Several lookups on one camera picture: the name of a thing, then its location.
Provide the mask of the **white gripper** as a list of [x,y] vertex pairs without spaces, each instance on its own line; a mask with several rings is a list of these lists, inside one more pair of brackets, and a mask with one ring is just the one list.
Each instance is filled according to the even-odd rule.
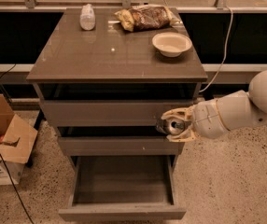
[[199,134],[201,137],[215,139],[225,134],[228,129],[221,121],[217,100],[203,101],[194,107],[179,107],[168,110],[162,114],[162,120],[179,119],[183,121],[191,121],[192,127],[186,127],[185,130],[178,135],[167,135],[170,142],[191,142],[194,141]]

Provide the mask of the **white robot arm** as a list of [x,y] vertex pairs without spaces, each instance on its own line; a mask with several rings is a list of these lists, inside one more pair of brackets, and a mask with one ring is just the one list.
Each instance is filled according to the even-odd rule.
[[168,110],[156,129],[170,142],[190,142],[198,137],[215,139],[232,130],[267,125],[267,70],[255,75],[248,92],[202,101]]

